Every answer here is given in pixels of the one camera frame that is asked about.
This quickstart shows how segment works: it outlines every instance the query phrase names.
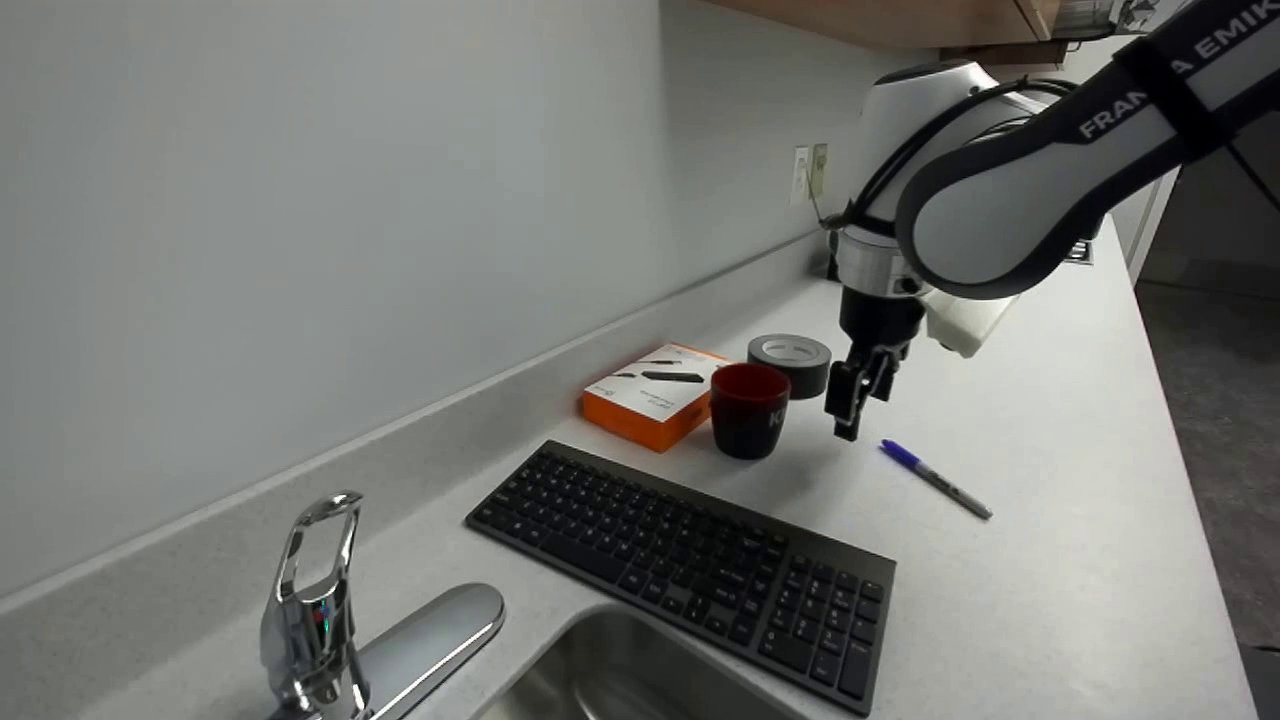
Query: sink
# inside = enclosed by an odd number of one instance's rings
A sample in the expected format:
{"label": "sink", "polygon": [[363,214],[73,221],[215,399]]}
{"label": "sink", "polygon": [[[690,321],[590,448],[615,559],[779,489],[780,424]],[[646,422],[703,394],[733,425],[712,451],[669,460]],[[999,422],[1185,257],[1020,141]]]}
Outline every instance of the sink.
{"label": "sink", "polygon": [[797,715],[625,611],[564,632],[477,720],[797,720]]}

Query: electrical outlet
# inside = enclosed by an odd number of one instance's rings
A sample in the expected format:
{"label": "electrical outlet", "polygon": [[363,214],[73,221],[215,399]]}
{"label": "electrical outlet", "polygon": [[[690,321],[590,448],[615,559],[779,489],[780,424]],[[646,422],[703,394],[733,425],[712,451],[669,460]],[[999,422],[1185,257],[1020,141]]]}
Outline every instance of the electrical outlet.
{"label": "electrical outlet", "polygon": [[808,145],[796,146],[796,159],[791,164],[791,205],[809,201],[809,159]]}
{"label": "electrical outlet", "polygon": [[827,181],[827,143],[819,142],[813,146],[813,161],[809,170],[809,187],[814,197],[822,197],[822,191]]}

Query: red cup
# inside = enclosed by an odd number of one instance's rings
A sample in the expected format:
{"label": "red cup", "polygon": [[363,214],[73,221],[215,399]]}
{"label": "red cup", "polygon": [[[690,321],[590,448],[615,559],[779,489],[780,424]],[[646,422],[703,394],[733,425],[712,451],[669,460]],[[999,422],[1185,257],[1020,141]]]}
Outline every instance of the red cup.
{"label": "red cup", "polygon": [[730,457],[759,460],[773,452],[787,416],[791,380],[768,365],[739,363],[712,374],[712,433]]}

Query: product box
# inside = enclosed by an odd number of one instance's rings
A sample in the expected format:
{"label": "product box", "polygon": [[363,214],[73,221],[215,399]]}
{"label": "product box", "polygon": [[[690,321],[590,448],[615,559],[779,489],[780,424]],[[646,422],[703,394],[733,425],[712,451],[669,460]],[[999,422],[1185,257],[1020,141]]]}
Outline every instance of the product box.
{"label": "product box", "polygon": [[712,373],[730,364],[692,347],[664,345],[582,391],[582,415],[666,452],[710,416]]}

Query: blue marker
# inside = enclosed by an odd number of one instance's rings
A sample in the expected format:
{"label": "blue marker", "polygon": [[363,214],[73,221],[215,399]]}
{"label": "blue marker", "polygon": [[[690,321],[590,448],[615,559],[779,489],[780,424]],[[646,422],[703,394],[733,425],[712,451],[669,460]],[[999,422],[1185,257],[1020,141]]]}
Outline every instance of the blue marker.
{"label": "blue marker", "polygon": [[942,495],[946,495],[951,500],[963,505],[969,512],[973,512],[983,520],[991,519],[991,510],[987,509],[986,505],[978,502],[977,497],[948,483],[947,479],[937,474],[933,468],[920,462],[920,459],[911,455],[911,451],[908,448],[891,439],[882,439],[881,450],[883,450],[884,455],[892,457],[899,465],[915,473],[922,480],[942,491]]}

